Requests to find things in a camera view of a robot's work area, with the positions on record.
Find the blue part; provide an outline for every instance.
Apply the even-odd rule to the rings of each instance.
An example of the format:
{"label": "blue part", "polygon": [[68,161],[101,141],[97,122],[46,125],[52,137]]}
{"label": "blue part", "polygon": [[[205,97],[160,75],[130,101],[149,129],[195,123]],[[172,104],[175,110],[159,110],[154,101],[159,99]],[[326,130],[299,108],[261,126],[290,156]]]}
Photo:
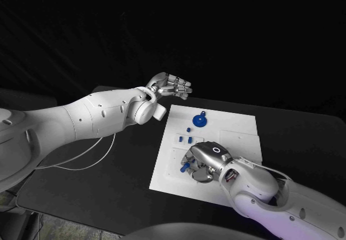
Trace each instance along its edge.
{"label": "blue part", "polygon": [[193,125],[199,128],[202,128],[208,124],[208,119],[206,119],[206,112],[202,111],[200,115],[196,115],[193,117]]}
{"label": "blue part", "polygon": [[186,162],[185,165],[180,168],[180,172],[185,173],[186,169],[190,167],[190,164]]}

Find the black table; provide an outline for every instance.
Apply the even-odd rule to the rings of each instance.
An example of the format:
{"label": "black table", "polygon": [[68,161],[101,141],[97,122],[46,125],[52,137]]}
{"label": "black table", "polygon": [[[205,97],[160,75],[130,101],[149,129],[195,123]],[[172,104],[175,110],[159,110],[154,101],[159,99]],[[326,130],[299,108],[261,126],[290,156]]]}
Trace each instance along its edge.
{"label": "black table", "polygon": [[[92,92],[114,89],[100,86]],[[82,171],[55,167],[36,170],[19,192],[19,207],[121,235],[157,224],[190,222],[277,239],[229,207],[149,189],[170,105],[255,116],[262,164],[346,205],[340,191],[346,184],[346,124],[337,117],[193,97],[163,97],[159,103],[167,108],[162,121],[151,118],[144,125],[131,125],[117,133],[100,164]],[[42,164],[72,158],[95,142],[87,139],[62,146]],[[113,135],[65,167],[91,165],[111,142]]]}

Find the dark wall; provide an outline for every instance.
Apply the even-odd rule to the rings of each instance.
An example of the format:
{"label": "dark wall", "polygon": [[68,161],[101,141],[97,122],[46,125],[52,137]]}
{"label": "dark wall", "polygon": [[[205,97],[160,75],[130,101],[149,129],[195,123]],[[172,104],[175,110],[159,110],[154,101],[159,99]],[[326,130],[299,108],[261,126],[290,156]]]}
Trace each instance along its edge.
{"label": "dark wall", "polygon": [[342,3],[153,10],[3,0],[0,87],[62,105],[164,71],[192,82],[192,97],[346,119]]}

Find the blue knob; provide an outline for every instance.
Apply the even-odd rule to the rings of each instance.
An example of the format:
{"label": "blue knob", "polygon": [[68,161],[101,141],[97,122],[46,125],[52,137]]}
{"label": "blue knob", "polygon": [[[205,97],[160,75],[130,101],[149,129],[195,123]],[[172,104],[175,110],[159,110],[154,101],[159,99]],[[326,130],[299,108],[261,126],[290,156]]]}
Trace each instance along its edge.
{"label": "blue knob", "polygon": [[202,128],[208,124],[208,119],[206,119],[206,112],[202,111],[200,115],[196,115],[193,117],[193,125],[199,128]]}
{"label": "blue knob", "polygon": [[180,172],[185,173],[186,169],[190,167],[190,164],[186,162],[185,165],[180,168]]}

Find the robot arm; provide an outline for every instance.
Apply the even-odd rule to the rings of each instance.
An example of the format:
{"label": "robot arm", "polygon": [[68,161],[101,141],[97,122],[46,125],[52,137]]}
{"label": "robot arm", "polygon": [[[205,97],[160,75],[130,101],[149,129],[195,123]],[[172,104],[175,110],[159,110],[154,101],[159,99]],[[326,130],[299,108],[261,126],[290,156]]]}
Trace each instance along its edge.
{"label": "robot arm", "polygon": [[192,146],[182,165],[200,183],[209,183],[216,176],[234,210],[281,239],[346,237],[346,207],[288,177],[275,179],[265,167],[244,157],[232,158],[216,142]]}
{"label": "robot arm", "polygon": [[166,108],[159,97],[186,99],[190,85],[162,72],[147,87],[95,92],[65,106],[35,111],[0,108],[0,192],[26,178],[62,145],[107,137],[151,117],[160,121]]}

